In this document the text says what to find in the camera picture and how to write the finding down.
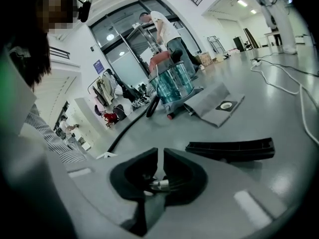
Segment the vacuum hose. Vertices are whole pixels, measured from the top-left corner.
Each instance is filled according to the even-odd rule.
[[[127,130],[129,130],[130,127],[133,126],[134,123],[137,122],[141,117],[143,117],[144,114],[146,114],[146,117],[148,117],[148,118],[151,117],[153,115],[156,107],[158,106],[159,102],[160,102],[160,98],[158,96],[155,96],[153,98],[152,102],[150,103],[150,105],[145,109],[145,111],[143,111],[135,120],[133,120],[130,124],[128,124],[126,126],[126,128],[118,135],[118,137],[116,137],[116,139],[114,140],[114,142],[112,143],[112,145],[108,149],[108,152],[112,153],[112,151],[115,149],[116,145],[121,140],[123,135],[127,132]]]
[[[151,117],[153,115],[153,113],[154,113],[156,107],[158,106],[159,102],[160,102],[160,97],[155,96],[153,98],[153,100],[151,101],[149,107],[147,108],[147,112],[146,112],[146,117],[147,118],[149,118],[149,117]]]

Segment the dark pants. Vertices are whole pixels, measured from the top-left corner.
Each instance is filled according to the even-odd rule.
[[[279,40],[280,40],[280,45],[283,45],[283,41],[281,40],[281,37],[279,34],[275,34],[274,35],[275,41],[276,41],[276,45],[279,46]]]
[[[193,56],[193,54],[190,53],[190,51],[188,50],[186,44],[184,43],[183,39],[181,40],[181,43],[182,45],[184,46],[187,54],[188,54],[188,57],[189,59],[191,60],[192,64],[195,65],[195,66],[200,66],[201,63]]]

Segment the polished floor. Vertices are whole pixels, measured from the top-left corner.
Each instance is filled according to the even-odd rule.
[[[114,153],[141,153],[152,147],[185,150],[190,141],[227,142],[272,137],[275,157],[263,161],[233,163],[253,179],[272,189],[287,205],[297,203],[305,193],[318,165],[318,146],[305,133],[300,96],[289,95],[266,85],[262,76],[250,71],[250,59],[281,52],[277,48],[260,48],[234,54],[229,59],[198,72],[195,86],[223,82],[230,92],[241,93],[245,99],[232,117],[216,128],[196,116],[181,112],[168,120],[164,111],[151,118],[141,118],[124,135]],[[317,74],[317,53],[310,47],[298,46],[297,55],[273,54],[264,58],[272,63],[294,66]],[[258,68],[266,78],[286,89],[297,91],[298,85],[279,68],[264,62]],[[319,104],[319,78],[287,69],[312,94]],[[310,131],[319,137],[318,111],[305,96],[306,120]],[[137,110],[126,120],[108,130],[105,137],[90,150],[93,156],[102,154],[123,128],[143,110]]]

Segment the power strip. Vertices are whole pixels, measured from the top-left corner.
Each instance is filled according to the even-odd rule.
[[[253,60],[252,64],[253,64],[253,66],[260,66],[261,65],[261,61],[260,60]]]

